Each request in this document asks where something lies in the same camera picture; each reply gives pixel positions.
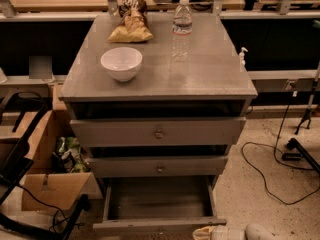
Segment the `white and yellow gripper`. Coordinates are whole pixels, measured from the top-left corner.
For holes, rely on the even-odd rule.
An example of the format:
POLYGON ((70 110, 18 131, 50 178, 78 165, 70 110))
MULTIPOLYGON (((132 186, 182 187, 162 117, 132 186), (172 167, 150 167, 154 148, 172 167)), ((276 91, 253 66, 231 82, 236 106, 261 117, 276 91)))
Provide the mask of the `white and yellow gripper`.
POLYGON ((194 240, 246 240, 245 231, 227 226, 205 226, 192 233, 194 240))

